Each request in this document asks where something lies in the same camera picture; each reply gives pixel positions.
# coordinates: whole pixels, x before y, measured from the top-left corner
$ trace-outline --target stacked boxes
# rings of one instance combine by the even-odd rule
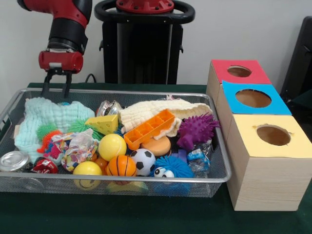
[[[213,60],[207,94],[231,158],[236,211],[295,211],[312,177],[312,144],[257,61]]]

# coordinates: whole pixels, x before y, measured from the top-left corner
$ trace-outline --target orange ice cube tray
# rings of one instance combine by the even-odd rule
[[[130,150],[137,150],[141,143],[148,142],[151,137],[158,136],[161,130],[169,129],[175,116],[168,110],[163,110],[157,115],[127,132],[123,138]]]

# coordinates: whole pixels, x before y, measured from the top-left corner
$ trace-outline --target purple spiky ball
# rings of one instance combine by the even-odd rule
[[[206,143],[214,136],[214,128],[220,127],[213,115],[192,116],[181,123],[178,133],[178,146],[185,150],[193,150],[195,144]]]

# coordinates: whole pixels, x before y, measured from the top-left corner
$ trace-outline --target mint green washcloth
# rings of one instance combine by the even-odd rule
[[[94,117],[94,112],[78,101],[73,101],[68,106],[57,105],[43,97],[32,98],[25,103],[25,120],[20,125],[19,133],[15,138],[15,146],[29,154],[34,163],[40,154],[41,148],[36,131],[43,124],[55,124],[63,133],[78,119]]]

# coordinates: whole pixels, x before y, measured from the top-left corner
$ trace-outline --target yellow ball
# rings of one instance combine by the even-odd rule
[[[109,134],[102,138],[98,145],[99,155],[106,161],[110,161],[118,155],[125,155],[127,144],[125,140],[117,134]]]
[[[101,168],[95,163],[91,161],[82,162],[79,164],[73,172],[74,175],[90,175],[90,176],[101,176],[102,170]],[[90,179],[74,179],[74,183],[76,186],[82,190],[93,190],[95,189],[100,183],[100,180],[90,180]]]

